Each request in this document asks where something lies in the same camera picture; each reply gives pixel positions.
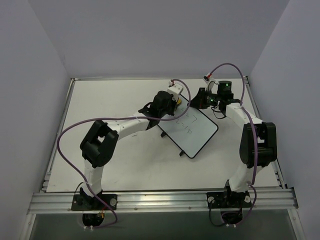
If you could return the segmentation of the white whiteboard black frame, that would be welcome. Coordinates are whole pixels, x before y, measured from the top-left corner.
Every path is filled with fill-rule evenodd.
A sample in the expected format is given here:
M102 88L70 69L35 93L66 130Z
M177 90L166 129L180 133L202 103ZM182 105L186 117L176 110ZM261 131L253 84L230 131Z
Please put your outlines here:
M218 125L202 111L190 107L180 118L165 115L158 126L180 149L179 155L193 159L217 133Z

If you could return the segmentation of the yellow whiteboard eraser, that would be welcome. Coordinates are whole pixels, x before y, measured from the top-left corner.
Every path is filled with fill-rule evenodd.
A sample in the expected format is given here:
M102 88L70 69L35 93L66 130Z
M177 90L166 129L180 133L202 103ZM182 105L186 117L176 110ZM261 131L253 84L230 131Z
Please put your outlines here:
M182 103L182 100L179 98L176 102L176 106L179 106Z

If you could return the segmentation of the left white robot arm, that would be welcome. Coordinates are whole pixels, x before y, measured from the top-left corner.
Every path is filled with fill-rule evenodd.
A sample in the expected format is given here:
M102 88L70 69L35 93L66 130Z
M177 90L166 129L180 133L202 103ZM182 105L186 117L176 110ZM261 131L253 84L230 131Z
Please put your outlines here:
M165 115L174 115L179 93L159 91L153 101L138 110L132 118L124 120L96 120L80 144L85 162L85 183L80 194L83 204L90 210L100 206L104 166L111 160L117 142L140 131L156 126Z

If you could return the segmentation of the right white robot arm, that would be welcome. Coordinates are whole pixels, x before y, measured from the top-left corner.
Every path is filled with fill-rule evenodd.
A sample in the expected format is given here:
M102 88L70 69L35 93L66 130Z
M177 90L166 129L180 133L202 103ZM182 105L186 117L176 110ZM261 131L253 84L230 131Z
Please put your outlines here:
M206 87L199 88L190 106L198 110L218 108L242 130L241 164L227 180L222 193L223 203L232 207L255 184L258 173L277 159L277 130L274 123L261 120L244 107L243 94L240 99L234 98L231 81L206 79L205 82Z

